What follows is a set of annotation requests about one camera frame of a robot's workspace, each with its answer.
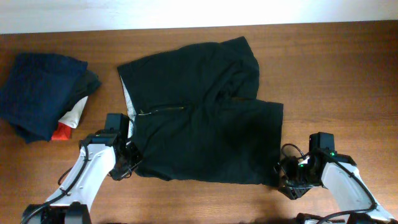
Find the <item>black shorts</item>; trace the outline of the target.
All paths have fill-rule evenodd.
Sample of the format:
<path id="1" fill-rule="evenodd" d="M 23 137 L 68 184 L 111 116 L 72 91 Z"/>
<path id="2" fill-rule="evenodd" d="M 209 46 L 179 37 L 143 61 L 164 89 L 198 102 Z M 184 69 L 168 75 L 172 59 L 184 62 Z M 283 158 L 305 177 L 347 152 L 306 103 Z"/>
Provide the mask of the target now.
<path id="1" fill-rule="evenodd" d="M 284 106 L 257 99 L 259 64 L 244 37 L 125 63 L 141 177 L 276 187 Z"/>

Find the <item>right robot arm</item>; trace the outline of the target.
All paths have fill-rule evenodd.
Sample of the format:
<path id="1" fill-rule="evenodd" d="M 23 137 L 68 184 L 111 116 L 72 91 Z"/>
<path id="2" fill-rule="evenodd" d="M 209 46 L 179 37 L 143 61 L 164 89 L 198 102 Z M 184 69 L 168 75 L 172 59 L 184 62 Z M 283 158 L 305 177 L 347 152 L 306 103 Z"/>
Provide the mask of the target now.
<path id="1" fill-rule="evenodd" d="M 324 217 L 299 213 L 295 223 L 397 223 L 376 200 L 363 182 L 357 164 L 351 156 L 335 150 L 334 135 L 318 132 L 309 136 L 309 150 L 300 156 L 283 158 L 274 167 L 280 175 L 278 191 L 291 200 L 296 200 L 310 189 L 322 187 L 329 190 L 340 211 Z"/>

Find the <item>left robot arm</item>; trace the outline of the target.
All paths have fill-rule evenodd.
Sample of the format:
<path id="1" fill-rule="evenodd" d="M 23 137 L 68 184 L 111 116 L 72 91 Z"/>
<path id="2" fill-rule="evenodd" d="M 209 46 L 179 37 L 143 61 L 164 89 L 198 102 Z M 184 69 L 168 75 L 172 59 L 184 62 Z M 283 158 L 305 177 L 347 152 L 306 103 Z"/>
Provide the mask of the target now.
<path id="1" fill-rule="evenodd" d="M 129 128 L 134 121 L 109 113 L 104 129 L 79 142 L 80 155 L 58 180 L 58 189 L 42 204 L 30 204 L 21 223 L 91 223 L 90 209 L 105 177 L 129 178 L 142 162 Z"/>

